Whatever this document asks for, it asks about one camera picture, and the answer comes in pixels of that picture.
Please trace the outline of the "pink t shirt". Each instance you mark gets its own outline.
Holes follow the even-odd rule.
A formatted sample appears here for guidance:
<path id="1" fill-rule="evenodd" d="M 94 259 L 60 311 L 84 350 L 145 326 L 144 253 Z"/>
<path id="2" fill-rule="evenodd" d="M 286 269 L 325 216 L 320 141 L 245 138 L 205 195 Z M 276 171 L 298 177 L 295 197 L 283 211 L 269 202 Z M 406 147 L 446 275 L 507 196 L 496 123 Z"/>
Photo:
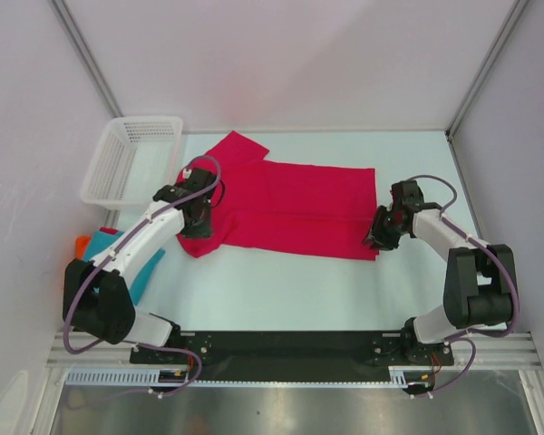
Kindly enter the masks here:
<path id="1" fill-rule="evenodd" d="M 377 208 L 375 170 L 275 162 L 269 150 L 232 131 L 198 167 L 221 167 L 212 234 L 179 236 L 200 258 L 223 245 L 305 256 L 374 261 L 364 239 Z"/>

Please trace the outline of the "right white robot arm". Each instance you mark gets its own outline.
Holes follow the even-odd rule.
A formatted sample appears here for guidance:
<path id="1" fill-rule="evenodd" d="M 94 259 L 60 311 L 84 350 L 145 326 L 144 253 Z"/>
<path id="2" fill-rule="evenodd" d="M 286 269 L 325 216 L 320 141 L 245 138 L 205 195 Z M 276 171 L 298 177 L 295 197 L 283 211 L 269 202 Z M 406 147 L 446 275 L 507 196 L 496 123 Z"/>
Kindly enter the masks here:
<path id="1" fill-rule="evenodd" d="M 364 243 L 393 251 L 403 236 L 418 238 L 446 264 L 442 303 L 411 318 L 401 331 L 401 356 L 410 365 L 432 360 L 470 334 L 504 338 L 516 328 L 520 298 L 512 250 L 457 226 L 448 206 L 425 200 L 417 177 L 391 186 L 392 201 L 377 208 Z"/>

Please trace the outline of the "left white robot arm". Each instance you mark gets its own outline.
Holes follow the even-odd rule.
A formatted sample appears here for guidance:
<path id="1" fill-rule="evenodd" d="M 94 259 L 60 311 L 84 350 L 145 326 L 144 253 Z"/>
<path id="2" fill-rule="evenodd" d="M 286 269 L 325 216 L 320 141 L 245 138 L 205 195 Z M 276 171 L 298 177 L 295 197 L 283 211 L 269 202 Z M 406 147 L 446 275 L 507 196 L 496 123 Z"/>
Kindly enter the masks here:
<path id="1" fill-rule="evenodd" d="M 149 347 L 161 361 L 176 360 L 182 340 L 175 324 L 136 307 L 131 287 L 140 271 L 169 241 L 183 235 L 208 238 L 211 199 L 221 167 L 187 167 L 182 181 L 156 192 L 136 223 L 90 260 L 74 259 L 64 271 L 63 345 L 84 353 L 101 342 Z"/>

